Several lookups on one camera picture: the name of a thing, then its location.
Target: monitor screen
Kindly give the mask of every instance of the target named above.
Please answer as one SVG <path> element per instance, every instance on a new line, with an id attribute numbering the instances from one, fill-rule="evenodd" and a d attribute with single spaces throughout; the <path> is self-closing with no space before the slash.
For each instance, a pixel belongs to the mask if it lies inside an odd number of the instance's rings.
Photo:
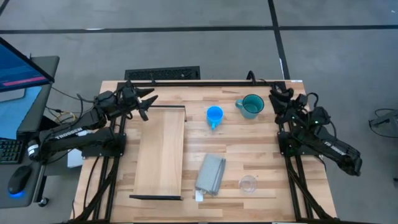
<path id="1" fill-rule="evenodd" d="M 53 78 L 0 38 L 0 92 L 48 84 Z"/>

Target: gray fabric pouch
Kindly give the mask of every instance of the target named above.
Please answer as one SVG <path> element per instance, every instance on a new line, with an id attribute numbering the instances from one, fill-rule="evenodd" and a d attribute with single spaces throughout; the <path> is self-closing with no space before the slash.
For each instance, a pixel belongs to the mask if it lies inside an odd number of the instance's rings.
<path id="1" fill-rule="evenodd" d="M 195 188 L 210 195 L 217 195 L 225 170 L 225 159 L 206 154 L 201 165 Z"/>

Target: computer monitor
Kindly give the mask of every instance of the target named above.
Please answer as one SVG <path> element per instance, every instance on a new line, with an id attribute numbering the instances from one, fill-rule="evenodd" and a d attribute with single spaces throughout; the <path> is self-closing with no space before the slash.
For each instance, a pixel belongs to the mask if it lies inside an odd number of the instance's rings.
<path id="1" fill-rule="evenodd" d="M 24 96 L 25 88 L 54 82 L 54 78 L 0 37 L 0 101 Z"/>

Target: monitor stand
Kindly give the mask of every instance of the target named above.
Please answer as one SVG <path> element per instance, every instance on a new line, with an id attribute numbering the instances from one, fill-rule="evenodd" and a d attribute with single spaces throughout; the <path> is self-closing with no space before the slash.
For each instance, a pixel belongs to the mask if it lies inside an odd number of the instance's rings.
<path id="1" fill-rule="evenodd" d="M 25 96 L 25 89 L 11 90 L 0 93 L 0 102 L 16 100 Z"/>

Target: paper label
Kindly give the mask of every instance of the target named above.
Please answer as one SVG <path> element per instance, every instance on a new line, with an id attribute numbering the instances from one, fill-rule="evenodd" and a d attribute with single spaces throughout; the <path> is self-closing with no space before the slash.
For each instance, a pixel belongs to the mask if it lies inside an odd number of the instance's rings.
<path id="1" fill-rule="evenodd" d="M 203 201 L 203 194 L 200 192 L 200 190 L 195 191 L 195 200 L 197 202 L 202 202 Z"/>

